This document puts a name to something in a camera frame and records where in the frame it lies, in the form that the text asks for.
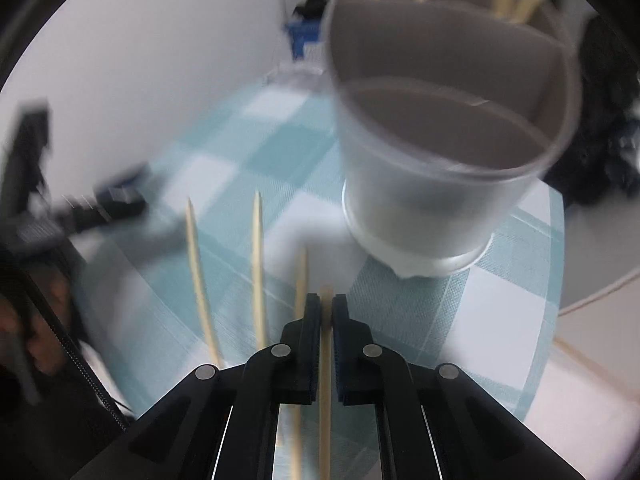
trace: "blue object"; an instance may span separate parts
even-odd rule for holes
[[[285,26],[291,39],[293,59],[305,58],[305,43],[317,42],[320,38],[320,20],[290,22]]]

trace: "table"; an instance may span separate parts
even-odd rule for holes
[[[344,177],[326,94],[264,83],[216,106],[153,161],[141,191],[142,221],[104,232],[79,280],[79,307],[97,350],[137,413],[209,362],[184,236],[191,197],[212,322],[226,366],[255,351],[250,227],[263,198],[268,335],[292,319],[295,262],[309,252],[309,290],[333,285],[351,317],[409,362],[460,365],[520,420],[540,382],[562,285],[562,198],[537,182],[494,233],[485,256],[448,278],[400,280],[350,237],[340,195]],[[303,410],[305,477],[317,463],[318,408]],[[288,475],[289,412],[274,478]],[[377,458],[370,406],[334,399],[334,478],[361,478]]]

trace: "bucket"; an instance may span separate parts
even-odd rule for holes
[[[326,24],[346,220],[401,277],[480,258],[577,124],[553,11],[513,25],[482,1],[334,0]]]

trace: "teal and white tablecloth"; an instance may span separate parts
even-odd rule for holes
[[[306,245],[311,292],[333,285],[377,342],[419,365],[459,364],[523,420],[558,313],[561,196],[536,183],[471,269],[400,280],[348,233],[333,127],[328,96],[256,85],[219,104],[153,162],[142,185],[150,215],[104,232],[79,287],[88,330],[129,405],[143,413],[209,362],[186,255],[187,196],[224,365],[254,353],[250,227],[259,190],[271,342],[292,319],[295,261]],[[315,478],[317,408],[304,413],[305,478]],[[288,411],[281,414],[274,478],[289,475]],[[332,431],[334,478],[361,478],[377,457],[372,408],[334,402]]]

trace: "checkered tablecloth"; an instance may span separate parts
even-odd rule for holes
[[[250,227],[264,208],[271,342],[292,319],[294,268],[308,247],[310,291],[333,285],[374,338],[409,362],[464,368],[522,420],[540,381],[562,284],[562,199],[537,182],[495,232],[485,256],[449,278],[400,280],[348,233],[330,98],[256,85],[219,104],[152,164],[143,221],[104,233],[78,290],[94,344],[131,407],[143,413],[209,361],[184,237],[193,202],[207,291],[224,365],[255,352]],[[317,463],[317,407],[305,409],[305,478]],[[274,478],[286,478],[288,411]],[[370,407],[334,402],[334,478],[360,478],[377,457]]]

